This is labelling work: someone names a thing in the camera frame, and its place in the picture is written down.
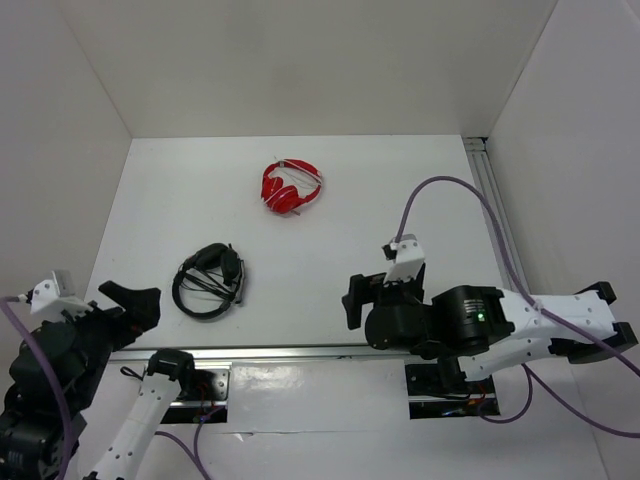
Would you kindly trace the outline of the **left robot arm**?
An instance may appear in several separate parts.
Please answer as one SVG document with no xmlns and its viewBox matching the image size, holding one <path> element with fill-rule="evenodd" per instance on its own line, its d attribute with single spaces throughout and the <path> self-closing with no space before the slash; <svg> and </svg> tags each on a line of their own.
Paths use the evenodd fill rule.
<svg viewBox="0 0 640 480">
<path fill-rule="evenodd" d="M 111 355 L 158 325 L 159 289 L 107 281 L 99 291 L 115 307 L 85 303 L 55 280 L 2 298 L 1 310 L 22 338 L 1 413 L 2 478 L 64 478 L 86 427 L 82 413 Z M 134 478 L 171 403 L 193 394 L 197 377 L 192 355 L 153 354 L 134 406 L 88 478 Z"/>
</svg>

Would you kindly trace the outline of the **black headset with cable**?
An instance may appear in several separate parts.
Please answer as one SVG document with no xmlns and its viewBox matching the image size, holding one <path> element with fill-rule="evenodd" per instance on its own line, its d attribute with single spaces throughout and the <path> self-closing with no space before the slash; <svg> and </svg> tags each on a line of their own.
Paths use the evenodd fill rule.
<svg viewBox="0 0 640 480">
<path fill-rule="evenodd" d="M 213 243 L 182 262 L 172 280 L 171 297 L 174 305 L 191 319 L 213 322 L 242 303 L 245 277 L 244 260 L 233 246 Z M 218 305 L 209 311 L 194 311 L 184 303 L 183 290 L 210 294 Z"/>
</svg>

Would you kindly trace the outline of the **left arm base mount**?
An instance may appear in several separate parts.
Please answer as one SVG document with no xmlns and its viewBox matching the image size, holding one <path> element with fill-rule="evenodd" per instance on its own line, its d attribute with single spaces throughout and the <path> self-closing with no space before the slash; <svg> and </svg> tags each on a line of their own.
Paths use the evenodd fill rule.
<svg viewBox="0 0 640 480">
<path fill-rule="evenodd" d="M 228 367 L 199 368 L 186 351 L 162 349 L 138 372 L 120 373 L 139 382 L 129 418 L 151 426 L 223 423 L 231 372 Z"/>
</svg>

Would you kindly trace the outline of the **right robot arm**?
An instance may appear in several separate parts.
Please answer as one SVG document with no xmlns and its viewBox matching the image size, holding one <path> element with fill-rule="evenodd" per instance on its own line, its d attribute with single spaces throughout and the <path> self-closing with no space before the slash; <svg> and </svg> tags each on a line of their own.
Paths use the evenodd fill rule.
<svg viewBox="0 0 640 480">
<path fill-rule="evenodd" d="M 356 274 L 341 302 L 348 328 L 363 329 L 369 346 L 435 362 L 438 384 L 448 392 L 530 361 L 596 363 L 638 343 L 631 325 L 614 319 L 607 282 L 531 301 L 497 287 L 461 285 L 425 303 L 424 276 L 423 269 L 394 281 Z"/>
</svg>

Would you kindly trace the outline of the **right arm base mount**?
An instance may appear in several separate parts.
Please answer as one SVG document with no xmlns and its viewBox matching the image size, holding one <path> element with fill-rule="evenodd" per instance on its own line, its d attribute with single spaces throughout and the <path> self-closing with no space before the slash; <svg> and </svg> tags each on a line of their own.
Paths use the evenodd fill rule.
<svg viewBox="0 0 640 480">
<path fill-rule="evenodd" d="M 496 388 L 491 377 L 480 382 L 445 386 L 435 364 L 405 365 L 411 420 L 477 417 L 478 408 L 487 416 L 498 416 Z"/>
</svg>

